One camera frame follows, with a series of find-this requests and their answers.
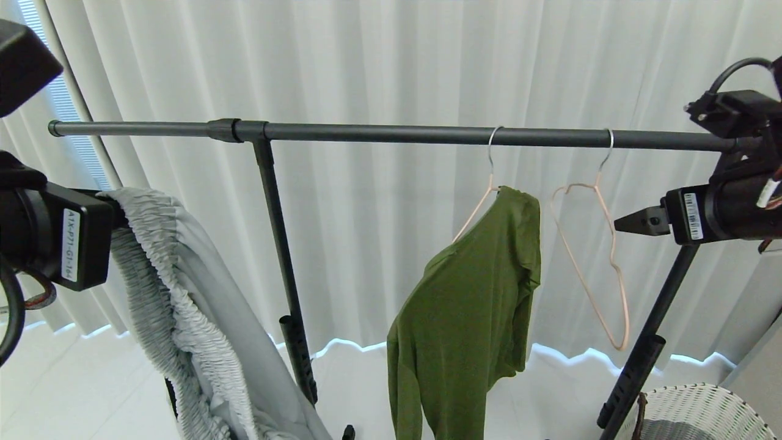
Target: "tiled floor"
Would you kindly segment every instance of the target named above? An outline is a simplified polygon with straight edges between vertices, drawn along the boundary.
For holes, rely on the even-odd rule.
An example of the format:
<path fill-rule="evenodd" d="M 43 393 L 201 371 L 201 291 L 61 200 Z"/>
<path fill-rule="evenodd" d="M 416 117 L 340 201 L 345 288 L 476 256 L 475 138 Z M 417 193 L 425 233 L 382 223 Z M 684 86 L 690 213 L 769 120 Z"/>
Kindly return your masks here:
<path fill-rule="evenodd" d="M 335 438 L 346 424 L 360 440 L 393 438 L 384 348 L 334 344 L 313 368 L 317 409 Z M 718 383 L 729 370 L 719 356 L 705 365 L 673 360 L 648 387 Z M 565 359 L 536 346 L 527 371 L 489 393 L 486 439 L 598 438 L 594 421 L 614 373 L 594 353 Z M 0 371 L 0 424 L 2 440 L 178 438 L 163 378 L 132 337 L 111 329 L 85 339 L 76 330 L 52 335 L 46 325 L 28 328 Z M 432 438 L 426 431 L 424 438 Z"/>

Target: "white basket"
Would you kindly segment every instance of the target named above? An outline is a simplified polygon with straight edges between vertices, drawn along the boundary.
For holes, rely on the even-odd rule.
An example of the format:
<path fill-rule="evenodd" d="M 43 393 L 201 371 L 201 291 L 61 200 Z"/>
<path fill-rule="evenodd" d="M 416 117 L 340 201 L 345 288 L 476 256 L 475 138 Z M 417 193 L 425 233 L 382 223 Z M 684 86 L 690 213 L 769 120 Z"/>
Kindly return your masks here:
<path fill-rule="evenodd" d="M 621 440 L 777 440 L 743 399 L 717 385 L 663 387 L 642 395 L 616 436 Z M 665 420 L 670 423 L 659 423 Z M 677 427 L 676 433 L 661 428 Z"/>

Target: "hanger hook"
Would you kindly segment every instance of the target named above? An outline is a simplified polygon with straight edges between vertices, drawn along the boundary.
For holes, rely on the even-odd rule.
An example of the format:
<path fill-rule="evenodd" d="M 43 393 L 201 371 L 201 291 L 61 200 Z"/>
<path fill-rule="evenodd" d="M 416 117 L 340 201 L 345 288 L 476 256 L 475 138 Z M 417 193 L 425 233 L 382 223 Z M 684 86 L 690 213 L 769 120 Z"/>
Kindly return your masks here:
<path fill-rule="evenodd" d="M 500 128 L 504 128 L 502 125 L 498 125 L 494 128 L 494 131 L 491 132 L 491 136 L 489 136 L 489 165 L 491 166 L 491 174 L 494 174 L 494 160 L 491 158 L 491 142 L 494 140 L 494 135 L 497 133 L 497 130 Z"/>
<path fill-rule="evenodd" d="M 608 130 L 608 135 L 611 136 L 611 144 L 608 145 L 608 154 L 605 155 L 605 159 L 600 163 L 600 167 L 597 169 L 597 172 L 603 171 L 603 165 L 605 165 L 606 162 L 608 162 L 608 158 L 611 157 L 611 152 L 614 151 L 614 131 L 610 128 L 606 128 Z"/>

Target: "empty hanger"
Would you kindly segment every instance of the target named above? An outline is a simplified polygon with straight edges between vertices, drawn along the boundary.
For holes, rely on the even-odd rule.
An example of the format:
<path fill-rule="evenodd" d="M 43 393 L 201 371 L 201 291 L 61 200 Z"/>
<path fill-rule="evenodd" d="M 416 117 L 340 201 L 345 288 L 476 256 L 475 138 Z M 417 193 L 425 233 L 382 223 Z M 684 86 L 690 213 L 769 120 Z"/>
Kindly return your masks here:
<path fill-rule="evenodd" d="M 499 191 L 499 190 L 500 190 L 499 188 L 497 188 L 496 186 L 494 186 L 494 160 L 492 160 L 492 158 L 491 158 L 491 142 L 494 140 L 494 134 L 495 134 L 495 133 L 497 133 L 497 130 L 499 130 L 500 128 L 503 128 L 503 127 L 502 127 L 502 125 L 500 125 L 500 126 L 496 127 L 496 128 L 494 129 L 494 131 L 493 131 L 493 132 L 491 132 L 491 136 L 489 136 L 489 145 L 488 145 L 488 150 L 489 150 L 489 166 L 491 167 L 491 169 L 490 169 L 490 173 L 489 173 L 489 188 L 487 188 L 487 189 L 486 189 L 486 192 L 483 194 L 483 197 L 481 197 L 481 201 L 479 201 L 479 202 L 478 202 L 478 206 L 476 206 L 476 207 L 475 207 L 475 209 L 474 209 L 474 210 L 472 210 L 472 214 L 470 214 L 470 216 L 467 218 L 467 222 L 465 223 L 465 225 L 464 225 L 464 226 L 462 226 L 462 227 L 461 227 L 461 229 L 459 229 L 459 232 L 458 232 L 458 233 L 456 234 L 456 236 L 454 237 L 454 240 L 453 240 L 453 241 L 451 241 L 451 243 L 452 243 L 452 244 L 453 244 L 453 243 L 456 243 L 456 240 L 459 240 L 459 237 L 460 237 L 460 236 L 461 236 L 461 234 L 462 234 L 462 233 L 464 233 L 464 231 L 467 229 L 467 226 L 468 226 L 468 225 L 470 224 L 470 222 L 472 221 L 472 218 L 473 218 L 473 217 L 475 217 L 475 214 L 478 214 L 478 209 L 480 209 L 480 208 L 481 208 L 481 206 L 483 205 L 483 202 L 485 202 L 485 201 L 486 201 L 486 198 L 489 196 L 489 194 L 490 194 L 492 191 Z"/>
<path fill-rule="evenodd" d="M 611 342 L 611 345 L 614 346 L 617 350 L 624 350 L 627 348 L 627 343 L 630 339 L 630 312 L 627 307 L 627 293 L 625 292 L 625 280 L 624 276 L 622 275 L 622 268 L 619 267 L 619 265 L 616 264 L 616 261 L 614 261 L 614 253 L 616 251 L 616 229 L 614 229 L 614 222 L 611 217 L 611 213 L 608 212 L 608 207 L 605 204 L 605 200 L 603 199 L 603 195 L 600 192 L 600 177 L 602 176 L 603 172 L 603 166 L 608 161 L 608 158 L 611 156 L 611 153 L 614 150 L 614 132 L 610 128 L 606 128 L 608 130 L 608 134 L 611 137 L 611 143 L 608 146 L 608 154 L 606 154 L 605 159 L 600 163 L 600 167 L 597 169 L 597 177 L 595 178 L 593 185 L 587 185 L 586 183 L 572 183 L 567 186 L 562 186 L 557 188 L 556 191 L 554 191 L 554 194 L 551 195 L 551 200 L 549 202 L 549 207 L 551 208 L 551 214 L 554 216 L 554 223 L 557 225 L 557 232 L 559 232 L 559 236 L 562 238 L 562 243 L 565 245 L 565 249 L 568 251 L 568 255 L 570 256 L 570 261 L 573 263 L 573 268 L 576 270 L 576 274 L 579 276 L 579 280 L 581 281 L 581 285 L 583 286 L 584 290 L 586 291 L 586 295 L 589 298 L 590 303 L 592 303 L 592 308 L 594 309 L 594 312 L 597 313 L 597 318 L 600 320 L 600 324 L 603 326 L 603 330 L 605 330 L 605 333 L 608 335 L 608 339 Z M 597 306 L 597 303 L 594 300 L 594 297 L 592 296 L 592 290 L 587 285 L 586 279 L 584 279 L 584 275 L 581 273 L 581 268 L 579 268 L 579 265 L 576 263 L 576 258 L 573 256 L 572 251 L 570 250 L 570 246 L 568 245 L 568 241 L 565 238 L 565 234 L 562 232 L 562 227 L 559 224 L 559 219 L 557 219 L 557 214 L 554 211 L 554 198 L 557 196 L 557 194 L 560 191 L 565 191 L 565 194 L 569 193 L 570 190 L 575 186 L 581 186 L 583 188 L 592 189 L 595 194 L 597 195 L 597 200 L 600 202 L 600 208 L 603 210 L 603 216 L 605 216 L 605 221 L 608 222 L 608 228 L 611 230 L 611 253 L 608 255 L 608 262 L 611 264 L 611 267 L 614 268 L 616 271 L 616 279 L 619 281 L 619 296 L 622 299 L 622 310 L 624 313 L 624 320 L 625 320 L 625 332 L 622 336 L 622 342 L 617 344 L 611 331 L 608 329 L 608 324 L 605 322 L 605 319 L 603 318 L 603 314 L 600 313 L 600 309 Z"/>

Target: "green shirt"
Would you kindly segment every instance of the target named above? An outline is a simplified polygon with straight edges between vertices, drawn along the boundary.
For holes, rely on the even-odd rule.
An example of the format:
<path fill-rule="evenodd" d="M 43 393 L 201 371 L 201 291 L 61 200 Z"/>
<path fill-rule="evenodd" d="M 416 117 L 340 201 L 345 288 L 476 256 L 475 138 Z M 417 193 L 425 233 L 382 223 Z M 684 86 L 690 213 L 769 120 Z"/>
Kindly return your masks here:
<path fill-rule="evenodd" d="M 426 266 L 388 335 L 396 438 L 483 438 L 486 393 L 524 370 L 540 285 L 540 205 L 501 187 L 483 218 Z"/>

